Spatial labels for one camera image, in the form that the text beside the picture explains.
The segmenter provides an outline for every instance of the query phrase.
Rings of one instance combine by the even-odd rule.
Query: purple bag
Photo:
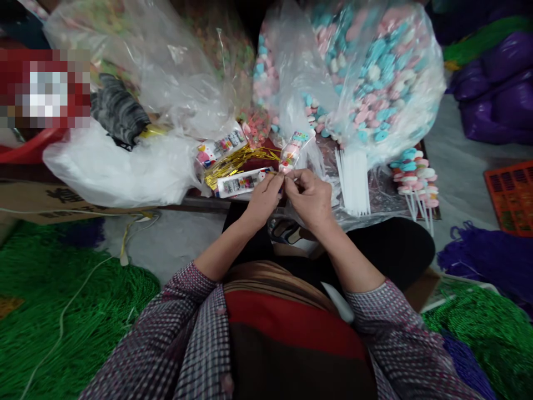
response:
[[[533,34],[509,35],[458,71],[450,91],[467,138],[533,145]]]

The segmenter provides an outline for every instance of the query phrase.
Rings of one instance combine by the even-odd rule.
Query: marshmallow skewer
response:
[[[439,205],[439,189],[434,183],[437,179],[435,170],[429,167],[429,161],[423,157],[422,151],[409,148],[402,153],[400,159],[391,163],[391,167],[394,170],[394,181],[401,183],[398,192],[406,196],[413,221],[420,211],[426,229],[433,236],[433,208]]]

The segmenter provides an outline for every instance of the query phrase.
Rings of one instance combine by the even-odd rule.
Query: orange plastic crate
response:
[[[533,237],[533,161],[484,175],[501,230]]]

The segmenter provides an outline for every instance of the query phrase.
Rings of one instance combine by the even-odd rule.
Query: hand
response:
[[[331,185],[310,170],[295,169],[289,172],[285,177],[285,191],[311,232],[315,233],[320,227],[335,222],[331,213]]]
[[[254,232],[257,232],[267,223],[268,217],[278,206],[278,193],[283,184],[283,176],[281,172],[278,174],[269,173],[255,187],[252,199],[240,218],[245,222],[247,228],[254,229]]]

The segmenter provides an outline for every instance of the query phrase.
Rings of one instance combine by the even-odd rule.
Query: plastic bag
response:
[[[346,35],[348,22],[351,24],[352,19],[356,17],[355,11],[359,10],[360,6],[356,7],[355,3],[349,4],[352,7],[348,8],[351,13],[341,9],[332,16],[335,21],[346,20],[346,23],[344,25],[339,23],[338,30],[334,28],[328,33],[329,38],[322,42],[323,46],[320,46],[316,40],[316,37],[321,35],[321,29],[314,33],[309,19],[294,2],[286,0],[280,7],[271,9],[266,14],[259,36],[258,60],[254,73],[254,101],[271,114],[272,129],[277,138],[274,141],[276,145],[287,146],[294,132],[307,133],[309,129],[315,129],[316,133],[321,133],[328,114],[338,109],[341,92],[335,91],[334,82],[324,60],[328,54],[328,46],[336,43],[336,37]],[[328,9],[333,7],[335,6],[322,6],[320,12],[327,14]],[[374,6],[373,13],[368,16],[367,12],[361,23],[364,24],[367,20],[379,21],[382,15],[381,9],[384,11],[384,6],[380,4]],[[372,26],[376,25],[368,23],[368,27],[360,29],[360,32],[365,32],[363,37],[371,37]],[[355,61],[356,54],[358,53],[354,51],[352,58],[345,60],[346,65],[352,60]],[[310,141],[300,152],[295,167],[310,167],[321,179],[331,183],[333,189],[331,201],[335,218],[345,230],[406,215],[406,203],[397,194],[391,177],[387,176],[385,170],[377,169],[369,174],[373,214],[363,218],[354,218],[346,214],[342,210],[339,175],[333,153],[336,146],[337,143],[331,139],[318,138],[318,145]],[[303,224],[290,203],[286,212]]]
[[[194,138],[230,131],[238,112],[234,71],[217,72],[167,1],[66,0],[44,31],[54,48],[89,50],[92,87],[100,72],[119,77],[152,122]]]
[[[323,136],[364,149],[372,169],[417,144],[433,125],[445,90],[443,58],[421,5],[356,4],[344,5],[339,17],[320,2],[307,10],[340,96]],[[330,39],[324,29],[333,31]]]
[[[322,93],[324,98],[329,95],[331,107],[334,105],[335,93],[311,25],[292,0],[266,14],[259,36],[254,89],[255,103],[270,114],[271,128],[277,133],[273,142],[278,147],[289,145],[295,133],[308,135],[311,130],[305,103],[309,92]],[[324,176],[324,162],[312,137],[294,160],[296,168],[309,167]]]
[[[43,161],[91,204],[165,206],[181,203],[189,188],[201,188],[194,173],[197,145],[169,132],[142,139],[128,152],[91,118],[89,127],[71,129],[63,141],[48,146]]]
[[[237,116],[252,103],[255,49],[233,2],[229,0],[170,0],[202,45],[217,77],[233,87]]]

